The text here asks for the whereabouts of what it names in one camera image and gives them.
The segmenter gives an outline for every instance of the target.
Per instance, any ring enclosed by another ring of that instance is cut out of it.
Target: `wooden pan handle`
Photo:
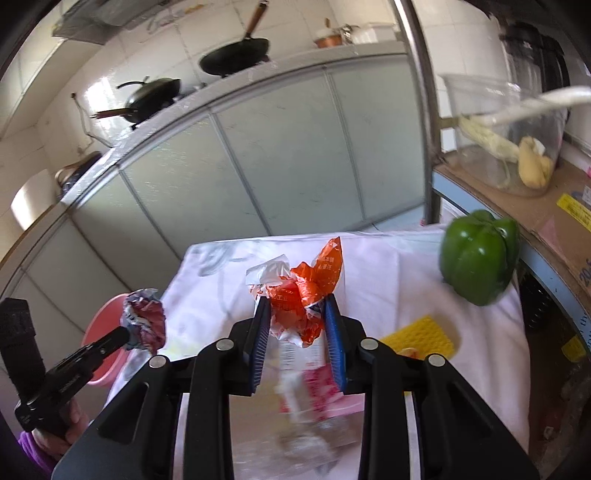
[[[262,16],[265,14],[267,7],[269,6],[269,0],[261,0],[258,4],[255,12],[252,14],[251,22],[248,24],[248,28],[244,33],[244,38],[250,38],[252,33],[255,31],[256,26],[261,21]]]
[[[109,118],[110,116],[128,115],[134,111],[131,108],[115,108],[113,110],[103,110],[102,112],[96,112],[91,115],[91,118]]]

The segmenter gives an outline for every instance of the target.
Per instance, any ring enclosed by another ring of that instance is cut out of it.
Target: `sponge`
[[[429,316],[382,338],[381,342],[396,353],[420,360],[425,360],[425,357],[432,353],[439,353],[447,359],[456,353],[452,341]]]

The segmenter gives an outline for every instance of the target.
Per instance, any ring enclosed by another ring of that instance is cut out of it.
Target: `finger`
[[[70,420],[72,423],[78,423],[80,420],[80,415],[82,415],[82,409],[80,408],[80,404],[76,401],[75,398],[70,400]]]
[[[84,431],[88,428],[89,419],[88,415],[84,412],[80,414],[80,418],[78,419],[77,423],[74,423],[70,426],[68,431],[66,432],[66,440],[70,445],[78,440]]]
[[[33,439],[43,452],[51,456],[65,455],[70,448],[67,441],[38,429],[33,430]]]

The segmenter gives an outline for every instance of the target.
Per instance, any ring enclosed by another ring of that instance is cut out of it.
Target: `yellow label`
[[[579,337],[576,335],[566,342],[562,346],[561,350],[562,353],[564,353],[564,356],[572,363],[578,362],[586,355],[585,347],[581,343],[581,340],[579,340]]]
[[[591,232],[591,211],[588,208],[585,208],[566,193],[563,193],[562,197],[556,202],[556,205]]]

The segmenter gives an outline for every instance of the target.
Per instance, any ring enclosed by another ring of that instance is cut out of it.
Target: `frying pan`
[[[178,95],[181,88],[179,79],[161,78],[146,82],[125,82],[117,85],[117,88],[127,87],[128,85],[141,85],[125,102],[124,108],[114,110],[103,110],[96,112],[92,118],[107,118],[110,116],[122,116],[128,122],[133,123],[131,127],[135,129],[137,124],[147,120],[162,108],[168,107],[174,103],[173,99]]]
[[[269,0],[262,0],[252,14],[244,38],[205,55],[199,61],[201,69],[210,75],[225,77],[263,60],[269,50],[269,41],[266,38],[251,38],[251,35],[268,6]]]

